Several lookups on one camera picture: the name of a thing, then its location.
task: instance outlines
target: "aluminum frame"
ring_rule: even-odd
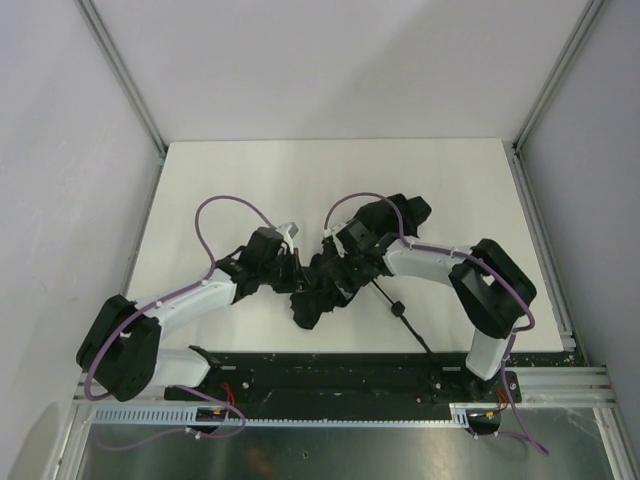
[[[123,89],[132,109],[142,123],[145,132],[149,136],[158,155],[164,159],[167,152],[167,144],[158,130],[153,117],[146,107],[142,95],[135,84],[135,81],[128,72],[125,63],[119,54],[108,30],[102,21],[92,0],[74,0],[80,14],[89,27],[96,43],[105,56],[114,76]],[[545,281],[549,287],[552,303],[557,312],[558,327],[563,338],[565,349],[571,351],[580,344],[577,332],[571,323],[570,312],[566,304],[557,271],[554,267],[554,260],[548,237],[544,228],[540,212],[537,208],[534,194],[526,176],[521,157],[518,153],[536,127],[538,121],[544,114],[553,95],[562,84],[570,67],[573,65],[585,41],[591,33],[594,25],[600,18],[608,0],[591,0],[583,11],[576,24],[570,38],[547,78],[542,91],[523,123],[513,146],[506,147],[509,165],[512,170],[514,181],[520,196],[525,217],[529,225],[531,236],[534,240],[536,253],[543,267]],[[143,221],[139,228],[138,238],[130,257],[130,263],[125,278],[123,279],[122,290],[126,292],[131,279],[137,252],[142,241],[144,229],[148,219],[151,204],[154,199],[160,176],[162,165],[159,166],[152,189],[147,201],[147,209]],[[519,376],[523,393],[523,408],[578,408],[589,407],[594,409],[594,414],[598,420],[603,443],[607,451],[609,462],[615,478],[640,478],[637,461],[630,442],[626,434],[624,424],[621,422],[619,407],[615,401],[615,394],[611,388],[609,377],[605,368],[515,368]],[[95,412],[98,408],[92,406],[87,400],[82,398],[81,381],[76,399],[73,402],[71,412],[66,424],[67,435],[61,438],[54,455],[54,462],[48,471],[47,479],[72,480],[75,479],[81,464],[84,453],[84,446],[88,440],[89,429],[92,424]],[[106,409],[114,408],[113,401],[107,400],[101,407]],[[149,411],[163,411],[170,408],[179,407],[179,402],[166,402],[162,398],[161,391],[147,391],[144,396],[135,399],[126,406],[118,404],[118,408],[146,408]],[[192,408],[194,403],[185,403]],[[463,404],[454,404],[452,409],[457,412],[464,408]]]

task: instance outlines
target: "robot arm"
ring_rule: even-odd
[[[323,312],[348,305],[360,288],[379,275],[435,281],[455,290],[476,328],[465,362],[467,371],[481,381],[494,379],[513,327],[524,312],[498,282],[487,283],[487,273],[465,256],[483,260],[527,305],[536,296],[534,285],[493,240],[457,248],[421,243],[415,235],[431,208],[420,197],[407,200],[398,194],[389,200],[402,215],[404,240],[399,238],[395,212],[382,200],[365,205],[346,224],[327,231],[322,253],[311,261],[314,288],[291,296],[294,320],[302,328],[313,328]],[[454,251],[463,255],[443,253]]]
[[[389,200],[401,212],[409,245],[420,245],[417,228],[431,208],[420,197],[407,200],[394,195]],[[172,296],[170,302],[153,298],[132,302],[121,295],[110,298],[80,347],[77,363],[89,370],[113,332],[127,318],[139,314],[106,350],[95,379],[120,401],[134,398],[148,386],[200,386],[207,382],[212,367],[219,367],[215,357],[197,347],[166,350],[159,345],[202,314],[238,302],[260,285],[269,285],[276,293],[292,294],[294,321],[301,328],[312,329],[323,312],[347,306],[360,288],[379,275],[409,275],[451,286],[476,327],[462,372],[465,389],[471,392],[478,382],[482,389],[495,381],[513,326],[523,312],[500,285],[487,284],[473,262],[407,247],[399,239],[394,211],[383,201],[365,205],[349,222],[327,232],[322,253],[313,257],[309,267],[300,265],[293,248],[296,232],[292,223],[278,229],[259,228],[247,246],[238,249],[237,259],[232,254],[218,261],[211,278],[181,289],[184,292]],[[455,250],[490,265],[527,305],[535,297],[531,282],[497,243],[482,240],[474,247]]]
[[[413,245],[421,244],[416,238],[409,237],[408,240]],[[455,250],[469,255],[482,252],[485,258],[500,258],[504,262],[502,266],[509,267],[511,273],[516,275],[515,278],[509,278],[512,285],[526,284],[527,304],[535,297],[535,288],[531,282],[497,243],[483,240],[476,247],[460,247]],[[469,319],[476,327],[465,366],[482,380],[493,378],[500,368],[513,327],[522,315],[519,308],[516,308],[517,305],[511,305],[515,303],[511,296],[497,283],[487,284],[482,272],[462,257],[409,248],[396,240],[383,258],[393,276],[424,278],[456,290]]]
[[[184,350],[159,348],[160,342],[204,313],[223,308],[270,285],[278,293],[304,290],[307,279],[292,238],[294,223],[277,229],[258,228],[245,247],[217,262],[208,280],[193,288],[181,288],[163,303],[164,295],[130,301],[122,295],[109,298],[100,310],[76,355],[88,371],[109,336],[130,316],[134,324],[124,330],[107,350],[95,379],[117,400],[127,401],[150,386],[199,385],[211,363],[196,347]]]

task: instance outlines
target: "white table surface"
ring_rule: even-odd
[[[275,224],[295,221],[307,264],[320,249],[327,210],[343,196],[372,191],[421,195],[433,208],[420,237],[444,245],[492,238],[538,289],[536,328],[515,351],[560,351],[562,343],[503,146],[498,139],[181,142],[169,149],[129,288],[129,298],[166,292],[194,280],[207,257],[194,233],[194,212],[218,194],[243,197]],[[337,223],[367,199],[343,204]],[[202,215],[202,231],[219,257],[246,244],[259,218],[219,201]],[[473,326],[453,289],[417,278],[380,283],[407,307],[406,316],[435,351],[462,351]],[[213,311],[163,346],[199,345],[248,352],[419,352],[421,348],[372,287],[345,309],[324,314],[311,331],[292,320],[289,299],[269,287]]]

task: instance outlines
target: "gray wall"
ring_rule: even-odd
[[[640,451],[640,2],[611,2],[524,158],[574,321]]]
[[[175,142],[513,139],[587,1],[95,3]]]
[[[35,480],[157,162],[72,1],[3,2],[0,44],[0,478]]]

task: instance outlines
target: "purple cable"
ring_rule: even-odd
[[[526,435],[524,435],[522,433],[516,433],[516,432],[476,433],[473,430],[473,428],[471,428],[471,426],[469,426],[469,428],[467,428],[467,430],[471,435],[473,435],[474,437],[477,436],[478,438],[508,437],[508,438],[516,438],[518,440],[523,440],[525,442],[531,443],[531,440],[529,440],[529,437],[527,437]]]
[[[194,390],[191,387],[185,387],[185,386],[178,386],[178,388],[181,388],[182,390],[184,390],[185,392],[189,392],[192,395],[196,395],[204,400],[207,400],[208,402],[211,403],[217,403],[225,408],[227,408],[228,410],[232,411],[233,413],[235,413],[239,418],[240,421],[242,422],[240,424],[240,426],[238,428],[236,428],[235,430],[229,432],[229,433],[218,433],[216,434],[214,433],[204,433],[204,432],[198,432],[198,431],[194,431],[194,430],[187,430],[186,427],[176,427],[176,428],[169,428],[167,430],[163,430],[161,432],[156,433],[155,435],[151,435],[150,437],[145,438],[144,440],[140,440],[139,442],[135,442],[129,445],[123,445],[123,446],[112,446],[112,445],[105,445],[102,440],[100,440],[100,438],[98,437],[98,435],[93,435],[93,440],[95,441],[96,445],[98,447],[100,447],[103,450],[107,450],[109,452],[124,452],[127,450],[133,450],[134,448],[138,448],[138,447],[142,447],[143,445],[147,445],[151,442],[156,441],[159,438],[162,438],[166,435],[173,435],[174,433],[192,433],[194,435],[199,435],[200,437],[203,438],[230,438],[230,437],[235,437],[236,435],[238,435],[240,432],[242,432],[245,427],[247,426],[247,418],[244,416],[244,414],[235,406],[227,403],[227,402],[223,402],[222,400],[219,400],[217,398],[214,397],[210,397],[209,395],[205,395],[204,393],[198,392],[197,390]]]
[[[535,449],[543,456],[549,456],[549,451],[542,446],[538,441],[536,441],[533,438],[533,435],[531,434],[531,432],[529,431],[529,429],[527,428],[524,420],[522,419],[520,412],[518,412],[518,409],[516,408],[516,404],[513,401],[513,396],[511,395],[511,390],[509,389],[509,383],[507,382],[507,374],[506,374],[506,364],[507,364],[507,359],[509,358],[509,355],[511,354],[511,349],[513,348],[513,344],[515,342],[515,334],[518,332],[524,332],[527,330],[531,330],[533,327],[535,327],[536,325],[536,321],[535,318],[533,317],[533,313],[531,313],[531,310],[529,309],[529,306],[525,303],[525,301],[522,299],[522,297],[520,297],[520,295],[518,295],[518,292],[516,292],[513,287],[511,287],[511,285],[509,285],[509,283],[507,283],[507,281],[498,273],[496,272],[493,268],[491,268],[489,265],[487,265],[483,260],[474,257],[473,255],[470,255],[468,253],[465,252],[461,252],[459,250],[454,250],[454,249],[448,249],[448,248],[444,248],[444,247],[437,247],[435,245],[427,245],[427,244],[422,244],[422,243],[411,243],[409,242],[406,237],[404,236],[404,222],[402,221],[402,214],[400,213],[400,210],[398,209],[398,207],[396,206],[395,203],[393,203],[391,200],[389,200],[387,197],[380,195],[379,193],[372,193],[372,192],[360,192],[360,193],[352,193],[351,195],[347,195],[346,197],[338,200],[336,203],[333,204],[333,206],[329,209],[329,212],[327,213],[327,216],[324,220],[324,229],[327,230],[327,228],[329,228],[329,221],[331,220],[331,215],[333,214],[333,212],[335,211],[335,209],[340,206],[341,204],[343,204],[344,202],[346,202],[347,200],[351,200],[352,198],[357,198],[357,197],[374,197],[374,198],[378,198],[380,200],[383,200],[385,202],[387,202],[391,208],[393,208],[393,211],[396,214],[396,217],[398,218],[398,234],[400,237],[400,241],[408,248],[410,249],[415,249],[415,250],[424,250],[427,252],[434,252],[434,253],[440,253],[442,255],[451,255],[454,257],[458,257],[458,258],[464,258],[465,260],[469,260],[470,262],[473,262],[474,264],[478,265],[480,268],[482,268],[485,272],[487,272],[489,275],[491,275],[499,284],[500,286],[502,286],[502,288],[504,288],[507,293],[509,293],[509,295],[511,295],[511,297],[518,303],[518,305],[520,306],[520,308],[522,308],[522,311],[524,312],[524,314],[527,316],[527,318],[529,319],[529,324],[525,325],[524,327],[516,327],[513,329],[512,333],[511,333],[511,338],[509,339],[509,343],[507,344],[507,348],[505,350],[505,354],[502,357],[502,362],[500,364],[500,376],[502,378],[502,383],[504,384],[504,389],[506,391],[507,394],[507,399],[509,400],[509,404],[511,405],[511,409],[513,410],[513,414],[516,417],[516,420],[518,421],[518,424],[520,425],[520,428],[522,429],[522,432],[524,433],[524,437],[526,437],[526,439],[535,447]],[[502,436],[505,437],[513,437],[513,438],[520,438],[519,436],[522,436],[522,434],[520,433],[513,433],[513,432],[504,432],[501,434]]]
[[[216,259],[214,258],[211,248],[209,248],[209,245],[207,244],[206,240],[202,236],[202,232],[200,231],[200,214],[202,213],[202,210],[204,210],[204,207],[209,205],[211,202],[215,202],[216,200],[233,200],[234,202],[242,203],[243,205],[246,205],[251,210],[256,212],[258,216],[262,219],[262,221],[266,223],[269,227],[276,228],[276,226],[273,223],[271,223],[271,221],[260,210],[258,210],[258,208],[255,205],[253,205],[251,202],[248,202],[240,197],[236,197],[234,195],[215,195],[213,197],[207,198],[204,202],[200,204],[200,206],[196,210],[196,217],[194,220],[194,224],[196,227],[196,236],[198,237],[198,240],[200,241],[200,245],[202,245],[202,248],[204,248],[204,251],[207,253],[207,256],[209,257],[209,261],[211,262],[209,271],[205,274],[203,280],[208,280],[209,278],[211,278],[211,275],[213,275],[213,272],[216,269]]]

